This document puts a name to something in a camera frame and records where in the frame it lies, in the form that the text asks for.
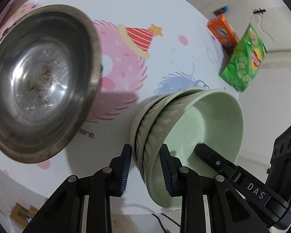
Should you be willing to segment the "steel bowl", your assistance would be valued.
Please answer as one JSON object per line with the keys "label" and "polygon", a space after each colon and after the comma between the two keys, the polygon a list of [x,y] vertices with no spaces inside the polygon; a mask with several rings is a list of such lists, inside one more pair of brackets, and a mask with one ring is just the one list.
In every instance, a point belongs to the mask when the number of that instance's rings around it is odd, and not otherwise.
{"label": "steel bowl", "polygon": [[68,5],[39,7],[0,39],[0,151],[40,163],[77,134],[99,91],[99,37]]}

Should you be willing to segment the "cardboard box on floor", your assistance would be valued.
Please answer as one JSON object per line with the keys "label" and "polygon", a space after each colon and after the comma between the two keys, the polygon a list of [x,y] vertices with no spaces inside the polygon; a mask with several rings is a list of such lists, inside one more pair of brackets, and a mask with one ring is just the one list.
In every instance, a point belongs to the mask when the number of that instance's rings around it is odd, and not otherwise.
{"label": "cardboard box on floor", "polygon": [[38,209],[33,206],[30,206],[29,209],[26,209],[19,203],[16,203],[10,214],[10,218],[19,225],[26,227],[37,212]]}

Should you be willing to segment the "green Lays chips bag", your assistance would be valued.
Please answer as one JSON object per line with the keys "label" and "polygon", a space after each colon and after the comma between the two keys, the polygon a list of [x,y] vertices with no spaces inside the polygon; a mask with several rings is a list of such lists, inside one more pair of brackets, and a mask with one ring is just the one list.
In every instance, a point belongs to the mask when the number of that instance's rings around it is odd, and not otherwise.
{"label": "green Lays chips bag", "polygon": [[267,50],[252,24],[234,49],[220,77],[238,92],[245,91],[257,75]]}

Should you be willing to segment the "orange Ovaltine biscuit box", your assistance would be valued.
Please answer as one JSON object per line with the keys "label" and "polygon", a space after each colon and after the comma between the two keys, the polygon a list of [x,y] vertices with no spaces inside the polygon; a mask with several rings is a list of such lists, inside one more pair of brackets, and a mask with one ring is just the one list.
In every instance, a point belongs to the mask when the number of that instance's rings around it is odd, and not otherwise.
{"label": "orange Ovaltine biscuit box", "polygon": [[234,49],[239,42],[239,37],[226,17],[224,15],[219,15],[216,18],[209,20],[207,27],[220,42],[225,52],[229,56],[232,56]]}

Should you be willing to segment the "cartoon printed tablecloth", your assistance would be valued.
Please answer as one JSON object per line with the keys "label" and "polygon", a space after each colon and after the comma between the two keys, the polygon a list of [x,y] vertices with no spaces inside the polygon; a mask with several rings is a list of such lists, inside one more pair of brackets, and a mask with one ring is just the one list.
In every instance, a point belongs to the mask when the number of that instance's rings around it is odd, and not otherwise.
{"label": "cartoon printed tablecloth", "polygon": [[50,4],[76,7],[100,34],[102,87],[77,135],[60,153],[34,164],[0,151],[0,170],[49,197],[69,176],[107,166],[129,142],[135,115],[155,97],[188,87],[222,88],[225,59],[207,19],[185,0],[14,0],[0,19],[0,37],[17,19]]}

